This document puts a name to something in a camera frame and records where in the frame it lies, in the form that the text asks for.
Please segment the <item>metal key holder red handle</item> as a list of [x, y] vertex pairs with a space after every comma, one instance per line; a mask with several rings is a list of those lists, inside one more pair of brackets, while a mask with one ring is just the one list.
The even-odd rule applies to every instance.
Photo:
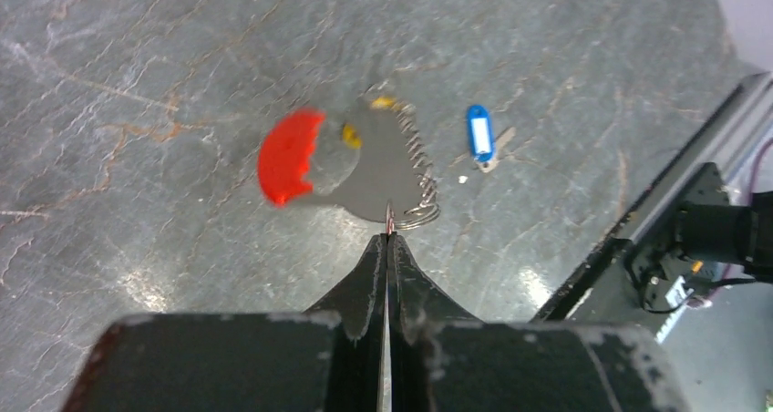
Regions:
[[416, 114], [413, 104], [393, 96], [359, 99], [345, 113], [340, 133], [342, 141], [359, 141], [355, 164], [334, 188], [320, 192], [309, 174], [326, 115], [319, 108], [297, 108], [263, 139], [256, 161], [257, 184], [278, 208], [338, 207], [392, 230], [429, 224], [441, 208]]

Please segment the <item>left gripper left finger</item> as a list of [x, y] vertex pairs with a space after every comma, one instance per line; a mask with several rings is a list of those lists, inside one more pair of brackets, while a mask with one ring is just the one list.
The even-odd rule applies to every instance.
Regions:
[[373, 236], [355, 268], [306, 312], [341, 319], [325, 394], [325, 411], [379, 411], [387, 291], [387, 237]]

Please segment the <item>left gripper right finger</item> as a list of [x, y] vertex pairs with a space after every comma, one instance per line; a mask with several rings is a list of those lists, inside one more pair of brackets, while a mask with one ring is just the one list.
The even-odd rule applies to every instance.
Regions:
[[481, 411], [483, 323], [421, 270], [404, 236], [389, 235], [386, 254], [392, 409]]

